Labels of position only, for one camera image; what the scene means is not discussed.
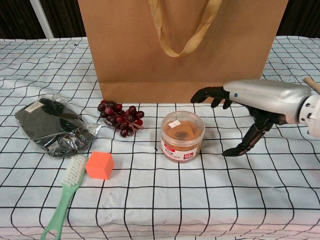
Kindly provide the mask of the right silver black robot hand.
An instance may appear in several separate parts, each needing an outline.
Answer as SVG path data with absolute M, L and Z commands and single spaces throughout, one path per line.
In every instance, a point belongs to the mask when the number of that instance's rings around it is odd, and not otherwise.
M 227 109 L 235 102 L 249 111 L 254 123 L 237 147 L 225 150 L 224 157 L 237 157 L 252 149 L 274 124 L 303 124 L 314 137 L 320 136 L 320 97 L 307 85 L 266 79 L 244 79 L 220 87 L 205 87 L 191 98 L 191 103 L 213 99 L 211 108 L 223 102 Z

